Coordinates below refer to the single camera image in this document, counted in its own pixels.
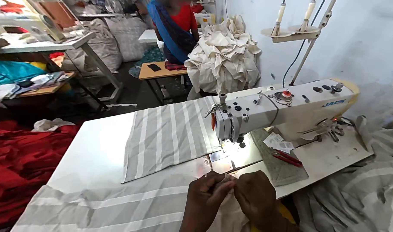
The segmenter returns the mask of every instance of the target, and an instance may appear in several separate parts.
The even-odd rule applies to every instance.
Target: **industrial sewing machine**
[[[56,28],[46,15],[27,13],[0,13],[0,34],[4,27],[21,27],[29,31],[38,41],[61,41],[65,39],[62,32]]]
[[[270,126],[276,126],[287,141],[313,140],[323,133],[335,136],[336,121],[358,95],[354,83],[326,79],[281,90],[268,88],[229,101],[220,94],[220,103],[209,113],[220,143],[230,140],[244,147],[244,134]]]

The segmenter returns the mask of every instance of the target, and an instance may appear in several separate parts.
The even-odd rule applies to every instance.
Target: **cream fabric pile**
[[[257,42],[245,33],[240,15],[221,24],[207,26],[198,45],[185,61],[194,90],[229,93],[254,87],[261,74],[256,60],[261,54]]]

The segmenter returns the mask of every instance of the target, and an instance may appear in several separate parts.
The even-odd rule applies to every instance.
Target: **jack logo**
[[[328,107],[328,106],[332,106],[332,105],[335,105],[335,104],[338,104],[338,103],[344,103],[345,100],[346,100],[346,99],[344,99],[344,100],[339,100],[339,101],[336,101],[336,102],[330,102],[330,103],[325,104],[325,106],[322,106],[322,107]]]

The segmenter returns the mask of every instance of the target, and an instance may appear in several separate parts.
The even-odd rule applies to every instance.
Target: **teal fabric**
[[[46,72],[28,63],[0,61],[0,85],[13,84],[42,74]]]
[[[142,59],[134,64],[134,66],[129,70],[129,74],[133,77],[139,78],[139,73],[141,72],[141,67],[143,63],[165,61],[165,56],[158,46],[152,46],[148,49]]]

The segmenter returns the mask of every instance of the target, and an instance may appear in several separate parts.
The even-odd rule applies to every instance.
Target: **mobile phone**
[[[156,64],[149,64],[148,67],[152,69],[154,72],[161,70]]]

